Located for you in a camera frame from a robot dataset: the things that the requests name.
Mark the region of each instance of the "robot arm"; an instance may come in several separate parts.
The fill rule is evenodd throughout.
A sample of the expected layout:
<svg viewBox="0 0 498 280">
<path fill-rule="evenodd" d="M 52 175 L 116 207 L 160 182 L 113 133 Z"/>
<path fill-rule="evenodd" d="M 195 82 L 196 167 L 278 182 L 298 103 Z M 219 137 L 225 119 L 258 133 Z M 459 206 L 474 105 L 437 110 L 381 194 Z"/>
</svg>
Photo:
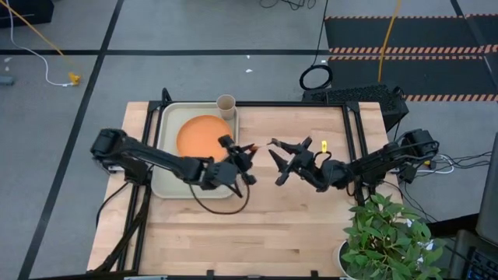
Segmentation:
<svg viewBox="0 0 498 280">
<path fill-rule="evenodd" d="M 235 184 L 237 174 L 247 185 L 255 184 L 254 176 L 247 174 L 255 154 L 251 151 L 253 145 L 236 146 L 229 135 L 220 137 L 219 143 L 227 150 L 228 156 L 224 161 L 214 163 L 213 158 L 174 156 L 144 145 L 120 129 L 107 128 L 100 131 L 90 151 L 100 163 L 121 166 L 126 181 L 134 184 L 145 184 L 149 180 L 146 163 L 169 170 L 183 182 L 198 185 L 205 191 Z"/>
<path fill-rule="evenodd" d="M 433 140 L 428 131 L 418 129 L 404 133 L 399 139 L 386 144 L 382 149 L 351 163 L 330 159 L 331 153 L 327 152 L 329 157 L 318 167 L 315 161 L 321 152 L 313 154 L 307 149 L 311 141 L 308 137 L 300 144 L 290 145 L 272 139 L 270 144 L 295 155 L 290 162 L 287 162 L 274 151 L 269 151 L 282 174 L 275 184 L 282 186 L 289 174 L 294 172 L 314 186 L 317 192 L 326 191 L 329 186 L 343 189 L 357 179 L 365 184 L 376 186 L 385 178 L 386 172 L 396 167 L 400 168 L 402 179 L 411 183 L 416 174 L 416 167 L 413 165 L 432 159 L 439 148 L 439 143 Z"/>
</svg>

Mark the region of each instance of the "orange disc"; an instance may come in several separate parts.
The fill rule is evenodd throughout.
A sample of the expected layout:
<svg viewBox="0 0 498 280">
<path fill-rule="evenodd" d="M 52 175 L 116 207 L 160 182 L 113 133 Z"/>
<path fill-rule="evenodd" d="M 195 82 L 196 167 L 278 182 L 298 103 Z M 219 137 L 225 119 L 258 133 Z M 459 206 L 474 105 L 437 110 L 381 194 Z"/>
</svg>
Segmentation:
<svg viewBox="0 0 498 280">
<path fill-rule="evenodd" d="M 178 132 L 177 148 L 180 156 L 210 157 L 222 161 L 226 150 L 218 142 L 224 135 L 232 137 L 230 126 L 221 118 L 204 115 L 187 121 Z"/>
</svg>

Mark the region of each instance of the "potted plant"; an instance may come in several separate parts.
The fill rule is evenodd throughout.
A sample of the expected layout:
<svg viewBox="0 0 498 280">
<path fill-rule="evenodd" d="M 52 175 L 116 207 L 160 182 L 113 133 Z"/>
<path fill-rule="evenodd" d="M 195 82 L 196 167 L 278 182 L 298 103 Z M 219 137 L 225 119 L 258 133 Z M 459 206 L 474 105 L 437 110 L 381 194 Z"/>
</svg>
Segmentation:
<svg viewBox="0 0 498 280">
<path fill-rule="evenodd" d="M 352 227 L 345 228 L 349 238 L 335 252 L 337 265 L 353 279 L 426 279 L 440 277 L 441 270 L 431 264 L 443 253 L 439 246 L 430 250 L 430 231 L 419 217 L 405 206 L 391 202 L 391 196 L 371 196 L 365 206 L 354 212 Z"/>
</svg>

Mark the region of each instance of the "plastic tray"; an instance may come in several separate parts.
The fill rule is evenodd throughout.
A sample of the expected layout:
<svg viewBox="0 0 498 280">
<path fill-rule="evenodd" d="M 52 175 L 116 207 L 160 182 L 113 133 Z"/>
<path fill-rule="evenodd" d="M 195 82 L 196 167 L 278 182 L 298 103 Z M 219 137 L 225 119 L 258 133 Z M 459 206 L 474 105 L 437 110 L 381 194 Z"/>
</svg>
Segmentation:
<svg viewBox="0 0 498 280">
<path fill-rule="evenodd" d="M 172 103 L 164 109 L 157 148 L 169 152 L 175 156 L 177 150 L 177 134 L 180 128 L 193 117 L 202 115 L 213 115 L 221 117 L 216 103 Z M 235 117 L 226 121 L 232 128 L 233 140 L 237 143 L 239 139 L 239 116 L 237 109 Z M 153 193 L 160 198 L 193 198 L 186 183 L 176 178 L 170 171 L 154 167 L 152 178 Z M 227 187 L 220 186 L 213 191 L 203 191 L 199 186 L 192 186 L 198 198 L 228 198 L 233 192 Z"/>
</svg>

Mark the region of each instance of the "wooden tabletop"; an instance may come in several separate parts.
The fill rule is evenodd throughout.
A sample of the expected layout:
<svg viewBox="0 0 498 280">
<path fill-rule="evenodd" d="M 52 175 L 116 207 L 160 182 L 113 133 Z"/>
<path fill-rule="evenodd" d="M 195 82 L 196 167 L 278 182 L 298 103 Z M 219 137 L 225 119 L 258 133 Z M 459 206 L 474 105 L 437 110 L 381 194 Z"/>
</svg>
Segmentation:
<svg viewBox="0 0 498 280">
<path fill-rule="evenodd" d="M 129 103 L 124 116 L 123 129 L 137 139 L 142 137 L 146 108 L 147 103 Z M 366 143 L 372 152 L 388 141 L 381 110 L 378 103 L 361 103 L 360 109 Z M 319 151 L 321 141 L 327 140 L 335 159 L 349 161 L 339 108 L 239 107 L 238 110 L 240 145 L 264 145 L 270 138 L 297 143 L 311 136 L 314 140 L 311 151 Z M 359 156 L 352 114 L 350 119 Z M 320 276 L 339 276 L 332 251 L 346 238 L 342 229 L 350 226 L 352 213 L 348 209 L 354 200 L 344 190 L 333 187 L 316 193 L 296 175 L 277 187 L 275 179 L 279 174 L 266 149 L 260 149 L 254 157 L 250 173 L 258 182 L 251 186 L 249 204 L 239 214 L 213 215 L 193 200 L 153 195 L 139 273 L 205 275 L 213 269 L 216 275 L 309 276 L 311 270 L 318 270 Z M 274 150 L 289 158 L 282 150 Z M 396 184 L 392 175 L 386 181 Z M 122 184 L 123 174 L 110 176 L 106 197 Z M 382 185 L 377 191 L 392 194 L 393 201 L 402 201 L 392 186 Z M 129 187 L 102 211 L 88 269 L 97 267 L 121 238 L 130 193 Z M 204 202 L 215 210 L 229 211 L 239 208 L 244 201 L 232 196 Z M 127 268 L 131 267 L 134 248 L 132 240 Z"/>
</svg>

